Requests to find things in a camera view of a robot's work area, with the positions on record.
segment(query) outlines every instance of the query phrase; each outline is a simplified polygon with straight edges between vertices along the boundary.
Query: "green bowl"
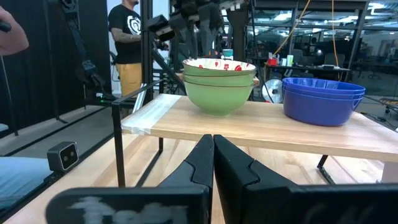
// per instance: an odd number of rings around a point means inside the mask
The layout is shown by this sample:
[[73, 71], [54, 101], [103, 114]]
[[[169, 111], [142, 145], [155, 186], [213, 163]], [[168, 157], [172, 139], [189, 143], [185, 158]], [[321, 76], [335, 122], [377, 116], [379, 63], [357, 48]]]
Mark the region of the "green bowl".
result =
[[256, 72], [256, 66], [245, 62], [213, 58], [186, 59], [184, 72], [196, 76], [235, 76], [249, 75]]
[[184, 82], [190, 101], [210, 115], [225, 116], [240, 108], [249, 98], [251, 86], [208, 86]]
[[210, 86], [250, 86], [253, 85], [255, 74], [256, 73], [223, 77], [206, 77], [189, 75], [184, 72], [184, 80], [194, 84]]

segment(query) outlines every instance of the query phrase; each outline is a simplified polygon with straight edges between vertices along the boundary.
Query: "yellow pants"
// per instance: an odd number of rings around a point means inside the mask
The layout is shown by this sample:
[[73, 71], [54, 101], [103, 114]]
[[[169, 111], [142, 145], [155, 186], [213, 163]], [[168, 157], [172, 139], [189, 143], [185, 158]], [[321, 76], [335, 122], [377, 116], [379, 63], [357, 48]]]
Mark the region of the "yellow pants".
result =
[[122, 96], [126, 96], [141, 88], [141, 63], [120, 65], [116, 64], [122, 86]]

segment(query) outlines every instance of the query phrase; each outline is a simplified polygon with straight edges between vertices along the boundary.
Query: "blue cloth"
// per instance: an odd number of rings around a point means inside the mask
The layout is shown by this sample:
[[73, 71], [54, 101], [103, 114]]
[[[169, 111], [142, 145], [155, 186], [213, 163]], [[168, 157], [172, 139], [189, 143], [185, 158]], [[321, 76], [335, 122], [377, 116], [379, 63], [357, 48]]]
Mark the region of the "blue cloth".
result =
[[0, 157], [0, 210], [34, 190], [51, 173], [47, 159]]

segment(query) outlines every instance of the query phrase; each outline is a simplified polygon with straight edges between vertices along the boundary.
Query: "white tape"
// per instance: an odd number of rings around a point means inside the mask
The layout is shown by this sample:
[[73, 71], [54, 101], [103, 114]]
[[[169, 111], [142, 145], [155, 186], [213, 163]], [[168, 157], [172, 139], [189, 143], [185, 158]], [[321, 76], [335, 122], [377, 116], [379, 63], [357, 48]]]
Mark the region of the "white tape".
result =
[[122, 129], [133, 134], [150, 134], [152, 127], [165, 115], [181, 96], [162, 94], [150, 102], [150, 105], [133, 113], [123, 121]]

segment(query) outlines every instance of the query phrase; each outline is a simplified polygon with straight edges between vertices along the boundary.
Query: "red object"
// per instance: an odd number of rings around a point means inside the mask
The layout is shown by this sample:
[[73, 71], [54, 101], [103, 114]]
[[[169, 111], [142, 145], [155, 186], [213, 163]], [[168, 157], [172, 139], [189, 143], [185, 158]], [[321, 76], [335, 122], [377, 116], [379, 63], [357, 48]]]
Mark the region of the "red object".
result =
[[276, 58], [268, 59], [268, 65], [276, 65], [277, 60]]

